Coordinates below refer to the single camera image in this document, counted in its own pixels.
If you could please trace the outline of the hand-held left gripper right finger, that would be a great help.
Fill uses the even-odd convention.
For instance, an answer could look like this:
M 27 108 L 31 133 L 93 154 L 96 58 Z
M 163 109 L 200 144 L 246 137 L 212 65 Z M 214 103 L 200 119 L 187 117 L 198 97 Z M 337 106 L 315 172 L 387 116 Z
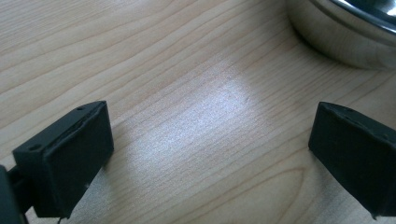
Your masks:
M 308 146 L 372 217 L 396 217 L 395 130 L 351 108 L 321 102 Z

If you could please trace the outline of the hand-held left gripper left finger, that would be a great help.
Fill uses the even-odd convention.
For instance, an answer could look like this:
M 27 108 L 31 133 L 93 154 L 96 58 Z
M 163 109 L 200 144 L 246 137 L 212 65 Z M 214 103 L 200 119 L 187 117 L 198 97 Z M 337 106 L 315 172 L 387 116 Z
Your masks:
M 105 101 L 79 106 L 13 150 L 39 217 L 69 218 L 114 151 Z

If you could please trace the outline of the stainless steel bowl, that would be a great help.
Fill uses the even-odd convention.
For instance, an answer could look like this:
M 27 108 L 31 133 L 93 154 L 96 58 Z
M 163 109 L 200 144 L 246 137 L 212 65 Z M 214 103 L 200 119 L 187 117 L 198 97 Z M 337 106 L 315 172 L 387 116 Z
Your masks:
M 286 0 L 290 22 L 315 49 L 359 68 L 396 69 L 396 0 Z

